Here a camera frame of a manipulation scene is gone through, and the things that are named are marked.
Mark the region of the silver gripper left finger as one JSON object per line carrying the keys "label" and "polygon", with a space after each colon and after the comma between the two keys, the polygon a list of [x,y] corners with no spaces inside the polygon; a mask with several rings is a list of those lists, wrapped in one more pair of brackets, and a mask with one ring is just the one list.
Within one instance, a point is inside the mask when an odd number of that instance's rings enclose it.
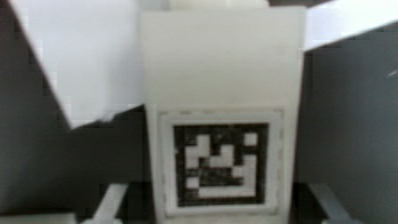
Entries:
{"label": "silver gripper left finger", "polygon": [[77,224],[150,224],[150,184],[113,183],[104,191],[93,215]]}

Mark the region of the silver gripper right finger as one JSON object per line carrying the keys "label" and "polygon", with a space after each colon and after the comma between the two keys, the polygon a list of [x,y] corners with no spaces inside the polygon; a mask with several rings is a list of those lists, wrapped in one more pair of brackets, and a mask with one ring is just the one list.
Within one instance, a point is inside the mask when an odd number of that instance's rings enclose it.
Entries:
{"label": "silver gripper right finger", "polygon": [[324,184],[292,185],[289,224],[363,224],[349,216]]}

